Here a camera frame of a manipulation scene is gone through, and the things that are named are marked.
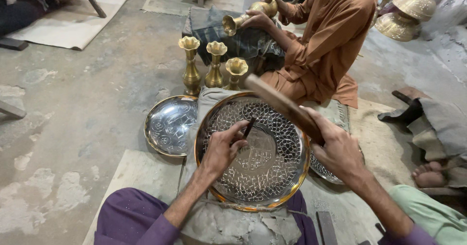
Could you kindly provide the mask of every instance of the black cloth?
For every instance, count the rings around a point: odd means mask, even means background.
[[[207,52],[208,43],[217,41],[227,46],[227,52],[221,56],[220,62],[224,63],[233,57],[241,57],[251,62],[258,55],[265,57],[270,69],[280,69],[284,64],[285,53],[277,45],[277,42],[262,29],[239,29],[234,36],[228,36],[222,27],[222,18],[230,15],[233,18],[242,15],[239,12],[219,10],[212,6],[210,10],[190,9],[189,19],[191,35],[200,41],[197,52],[203,63],[208,66],[212,55]]]

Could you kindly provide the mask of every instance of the brass vase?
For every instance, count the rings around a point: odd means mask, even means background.
[[[213,60],[211,61],[211,70],[205,77],[205,85],[208,88],[221,88],[224,84],[224,77],[220,73],[220,57],[227,52],[227,47],[224,43],[214,41],[207,44],[206,50],[213,55]]]
[[[266,3],[262,1],[257,1],[251,4],[249,10],[260,10],[264,12],[269,18],[273,18],[277,14],[277,2],[272,0],[271,3]],[[222,26],[224,27],[224,32],[228,36],[234,36],[238,28],[249,18],[250,15],[242,14],[238,18],[233,18],[232,16],[225,15],[222,18]]]
[[[192,96],[199,94],[201,76],[195,65],[196,49],[199,47],[199,41],[195,37],[185,36],[178,40],[178,46],[185,49],[186,53],[186,70],[183,74],[183,83],[185,85],[185,93]]]
[[[248,72],[248,65],[245,60],[240,58],[229,59],[225,63],[225,68],[231,74],[229,84],[224,87],[225,90],[240,91],[238,87],[239,76],[244,75]]]

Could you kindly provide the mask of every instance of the tool handle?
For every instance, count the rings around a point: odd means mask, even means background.
[[[318,125],[310,115],[287,96],[277,92],[272,87],[261,81],[256,75],[250,74],[245,79],[245,86],[260,95],[266,103],[272,106],[277,112],[283,114],[303,132],[305,132],[318,145],[324,145],[324,138]]]

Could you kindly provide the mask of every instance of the brass lid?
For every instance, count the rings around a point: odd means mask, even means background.
[[[392,0],[404,13],[420,21],[429,21],[436,10],[435,0]]]
[[[378,18],[375,28],[389,38],[408,42],[420,30],[420,23],[403,12],[387,13]]]

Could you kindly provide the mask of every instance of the silver engraved plate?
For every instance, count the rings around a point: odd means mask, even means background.
[[[196,123],[198,99],[178,95],[156,104],[144,123],[144,135],[158,152],[171,157],[186,156],[186,131]]]
[[[237,209],[256,211],[287,201],[305,179],[310,164],[306,135],[252,92],[231,95],[219,101],[203,119],[195,142],[198,163],[206,153],[210,136],[241,120],[254,122],[237,158],[213,184],[210,191]]]

